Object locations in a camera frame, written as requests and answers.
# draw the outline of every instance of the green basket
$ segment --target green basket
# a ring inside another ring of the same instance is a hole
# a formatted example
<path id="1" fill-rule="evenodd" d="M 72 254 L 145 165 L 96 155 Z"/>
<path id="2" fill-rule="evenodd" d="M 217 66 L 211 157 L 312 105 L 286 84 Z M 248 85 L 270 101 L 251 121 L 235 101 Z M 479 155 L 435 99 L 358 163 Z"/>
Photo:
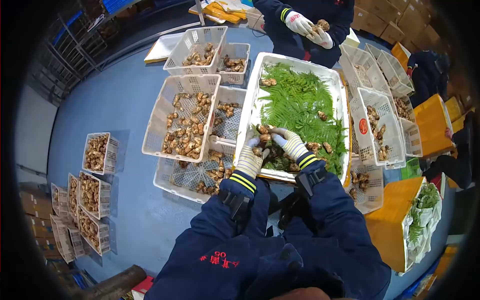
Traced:
<path id="1" fill-rule="evenodd" d="M 414 157 L 407 161 L 407 166 L 401 168 L 402 180 L 416 178 L 421 176 L 420 163 L 418 157 Z"/>

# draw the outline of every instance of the worker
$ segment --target worker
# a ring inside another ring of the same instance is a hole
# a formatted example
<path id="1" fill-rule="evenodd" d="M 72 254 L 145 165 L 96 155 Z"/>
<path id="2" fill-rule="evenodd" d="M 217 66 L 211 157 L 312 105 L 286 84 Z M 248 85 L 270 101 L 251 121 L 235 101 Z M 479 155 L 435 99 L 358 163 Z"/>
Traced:
<path id="1" fill-rule="evenodd" d="M 453 133 L 450 128 L 445 129 L 445 136 L 455 143 L 457 157 L 440 155 L 430 167 L 422 173 L 430 182 L 442 172 L 451 178 L 459 188 L 466 189 L 475 176 L 476 152 L 474 151 L 475 134 L 477 130 L 476 117 L 473 111 L 465 115 L 463 128 Z"/>
<path id="2" fill-rule="evenodd" d="M 350 33 L 353 0 L 253 0 L 265 19 L 264 31 L 273 43 L 273 53 L 311 60 L 332 68 L 340 58 L 338 45 Z M 319 33 L 313 24 L 326 20 L 330 29 Z"/>
<path id="3" fill-rule="evenodd" d="M 269 196 L 256 176 L 269 149 L 257 157 L 252 148 L 260 140 L 249 139 L 232 176 L 176 239 L 146 300 L 383 299 L 391 269 L 337 175 L 325 170 L 297 134 L 271 132 L 301 168 L 297 178 L 313 182 L 303 187 L 311 193 L 318 234 L 296 218 L 281 236 L 265 237 Z"/>
<path id="4" fill-rule="evenodd" d="M 450 59 L 447 54 L 437 54 L 431 50 L 419 51 L 410 55 L 407 67 L 407 75 L 415 86 L 415 94 L 410 97 L 413 108 L 435 94 L 439 94 L 444 101 L 448 100 Z"/>

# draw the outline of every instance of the epoxy floor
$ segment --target epoxy floor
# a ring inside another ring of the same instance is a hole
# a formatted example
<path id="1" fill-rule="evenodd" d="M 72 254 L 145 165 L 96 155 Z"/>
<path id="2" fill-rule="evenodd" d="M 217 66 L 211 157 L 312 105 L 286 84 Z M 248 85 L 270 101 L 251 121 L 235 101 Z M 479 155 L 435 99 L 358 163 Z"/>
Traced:
<path id="1" fill-rule="evenodd" d="M 363 48 L 366 39 L 360 40 L 359 47 Z M 227 42 L 249 43 L 252 63 L 259 52 L 273 49 L 267 36 L 254 37 L 247 28 L 229 28 Z M 141 151 L 150 113 L 168 76 L 162 69 L 163 63 L 144 64 L 147 52 L 146 49 L 122 58 L 80 83 L 59 107 L 52 131 L 48 182 L 60 186 L 67 186 L 68 173 L 78 176 L 88 133 L 111 132 L 120 141 L 118 171 L 114 175 L 99 176 L 112 184 L 112 213 L 102 219 L 110 225 L 112 251 L 103 257 L 93 253 L 76 260 L 77 266 L 98 282 L 132 264 L 156 276 L 167 261 L 175 238 L 190 227 L 190 220 L 200 212 L 200 204 L 175 199 L 153 185 L 157 159 Z M 399 180 L 400 172 L 389 171 L 384 177 L 386 181 Z M 290 193 L 289 188 L 274 189 L 279 198 Z M 452 215 L 453 193 L 454 190 L 448 188 L 445 192 L 442 220 L 432 237 L 432 250 L 403 277 L 392 273 L 386 299 L 393 299 L 408 287 L 443 250 Z"/>

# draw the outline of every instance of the red label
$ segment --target red label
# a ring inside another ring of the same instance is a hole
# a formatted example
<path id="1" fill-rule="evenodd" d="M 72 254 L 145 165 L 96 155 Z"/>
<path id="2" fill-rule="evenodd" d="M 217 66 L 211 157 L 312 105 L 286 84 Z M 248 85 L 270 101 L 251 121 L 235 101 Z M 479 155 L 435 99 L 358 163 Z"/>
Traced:
<path id="1" fill-rule="evenodd" d="M 367 133 L 367 131 L 368 131 L 368 124 L 367 124 L 367 120 L 366 120 L 365 118 L 363 118 L 363 119 L 360 120 L 359 129 L 360 129 L 360 133 L 361 133 L 361 134 L 366 134 L 366 133 Z"/>

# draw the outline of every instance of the hand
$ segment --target hand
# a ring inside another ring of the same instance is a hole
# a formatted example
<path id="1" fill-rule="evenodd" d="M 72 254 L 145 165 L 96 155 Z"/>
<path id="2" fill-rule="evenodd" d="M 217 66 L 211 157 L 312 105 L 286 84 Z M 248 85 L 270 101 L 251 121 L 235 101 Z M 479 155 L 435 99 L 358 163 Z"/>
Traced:
<path id="1" fill-rule="evenodd" d="M 293 160 L 308 152 L 305 144 L 301 141 L 298 134 L 285 128 L 273 128 L 268 130 L 272 139 L 290 156 Z"/>
<path id="2" fill-rule="evenodd" d="M 325 49 L 331 49 L 333 47 L 333 40 L 331 36 L 319 27 L 318 32 L 319 33 L 316 33 L 316 31 L 312 31 L 312 33 L 307 35 L 307 39 L 309 39 L 312 43 L 322 46 Z"/>
<path id="3" fill-rule="evenodd" d="M 312 32 L 313 23 L 305 18 L 301 13 L 290 11 L 285 18 L 285 24 L 287 27 L 298 33 L 299 35 L 306 36 Z"/>
<path id="4" fill-rule="evenodd" d="M 253 154 L 253 147 L 260 143 L 260 138 L 256 137 L 247 141 L 243 148 L 240 151 L 239 162 L 235 167 L 235 170 L 242 171 L 243 173 L 250 176 L 253 180 L 257 177 L 258 172 L 262 168 L 262 163 L 264 159 L 270 153 L 270 149 L 265 149 L 263 153 L 263 157 L 258 157 Z"/>
<path id="5" fill-rule="evenodd" d="M 452 140 L 453 132 L 450 130 L 450 128 L 445 129 L 445 137 L 447 137 L 450 141 Z"/>

